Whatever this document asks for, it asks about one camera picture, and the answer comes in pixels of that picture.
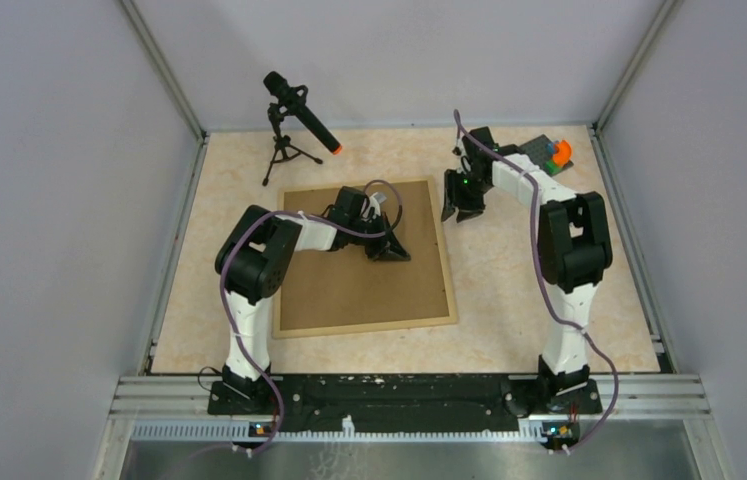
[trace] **tripod leg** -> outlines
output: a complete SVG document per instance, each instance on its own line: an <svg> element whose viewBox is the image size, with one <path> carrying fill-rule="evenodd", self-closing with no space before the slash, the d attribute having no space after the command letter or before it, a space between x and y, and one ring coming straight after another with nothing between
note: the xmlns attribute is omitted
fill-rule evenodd
<svg viewBox="0 0 747 480"><path fill-rule="evenodd" d="M297 155L305 155L306 157L314 160L314 163L316 163L317 165L322 165L323 164L323 160L320 160L317 157L313 157L313 156L309 155L308 152L303 152L302 150L294 147L293 145L288 145L288 148L293 148L294 150L296 150L296 154Z"/></svg>
<svg viewBox="0 0 747 480"><path fill-rule="evenodd" d="M264 180L261 181L261 186L266 187L270 183L270 172L273 171L273 165L276 164L276 156L279 154L279 150L273 150L273 158L270 159L270 166L267 167L267 175L264 175Z"/></svg>

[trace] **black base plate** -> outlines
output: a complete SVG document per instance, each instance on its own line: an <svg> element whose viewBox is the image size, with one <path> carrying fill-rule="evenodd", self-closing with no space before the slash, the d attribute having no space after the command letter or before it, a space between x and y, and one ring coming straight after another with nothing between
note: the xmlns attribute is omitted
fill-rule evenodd
<svg viewBox="0 0 747 480"><path fill-rule="evenodd" d="M592 395L597 392L594 380L573 392L547 398L534 379L512 380L507 374L291 374L272 378L285 404L282 430L286 432L340 431L341 420L348 415L358 432L514 431L518 417L567 414L572 402L580 415L603 410L599 396ZM211 385L208 413L272 415L271 396L264 401L265 396L259 395L262 400L254 404L216 381Z"/></svg>

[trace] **table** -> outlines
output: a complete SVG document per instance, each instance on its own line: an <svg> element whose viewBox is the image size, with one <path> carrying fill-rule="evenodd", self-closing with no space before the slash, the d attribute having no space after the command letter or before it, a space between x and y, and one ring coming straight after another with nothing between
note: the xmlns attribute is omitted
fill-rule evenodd
<svg viewBox="0 0 747 480"><path fill-rule="evenodd" d="M573 147L575 166L556 178L574 190L596 190L606 197L585 126L492 127L492 132L500 144L520 144L541 134L566 139ZM229 327L220 303L214 257L249 205L275 209L282 188L425 175L436 178L440 196L444 170L458 165L451 153L454 127L334 133L344 146L338 156L330 155L308 132L290 132L294 144L321 157L325 164L300 157L278 165L267 187L261 186L261 180L272 154L271 132L211 135L153 373L195 373L203 366L222 367L228 355ZM486 203L481 217L444 224L458 324L271 339L273 372L536 372L551 320L532 270L528 208L496 189L486 195ZM606 270L594 299L589 330L620 371L658 371L611 211L608 216L614 263ZM608 371L605 362L592 353L589 362L592 371Z"/></svg>

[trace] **wooden frame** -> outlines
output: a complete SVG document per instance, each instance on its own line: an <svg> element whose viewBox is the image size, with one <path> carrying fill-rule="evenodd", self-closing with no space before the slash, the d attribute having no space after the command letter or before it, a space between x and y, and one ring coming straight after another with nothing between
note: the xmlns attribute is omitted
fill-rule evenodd
<svg viewBox="0 0 747 480"><path fill-rule="evenodd" d="M429 201L432 207L432 212L439 212L441 206L438 203L437 187L435 186L435 179L432 176L423 177L409 177L400 178L390 181L393 184L397 183L414 183L414 182L426 182L427 190L429 191ZM358 182L340 182L331 183L317 186L307 187L293 187L283 188L279 190L279 210L284 210L285 206L285 194L288 192L307 191L312 189L327 189L327 188L340 188L345 185L363 185L367 183L367 180ZM449 315L445 317L432 317L432 318L419 318L409 320L397 320L391 322L377 322L377 323L365 323L358 325L341 325L334 327L315 327L315 328L302 328L294 330L282 330L281 319L282 319L282 290L274 296L275 301L273 302L273 338L299 338L299 337L313 337L313 336L325 336L325 335L340 335L348 333L367 333L367 332L380 332L385 330L399 330L403 328L421 328L421 327L435 327L442 325L453 325L458 322L458 311L455 305L455 295L453 293L452 285L452 272L450 270L449 257L447 253L446 239L444 238L444 230L441 222L433 222L435 225L435 236L438 243L438 255L441 261L441 273L444 281L444 289L447 300L447 311Z"/></svg>

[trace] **gray floor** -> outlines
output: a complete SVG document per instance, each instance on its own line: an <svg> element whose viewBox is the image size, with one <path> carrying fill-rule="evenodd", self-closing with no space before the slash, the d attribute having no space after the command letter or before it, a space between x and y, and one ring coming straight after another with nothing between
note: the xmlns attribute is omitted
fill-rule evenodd
<svg viewBox="0 0 747 480"><path fill-rule="evenodd" d="M122 480L699 478L678 421L611 422L570 457L547 455L534 444L282 443L253 460L226 448L185 460L206 445L134 443Z"/></svg>

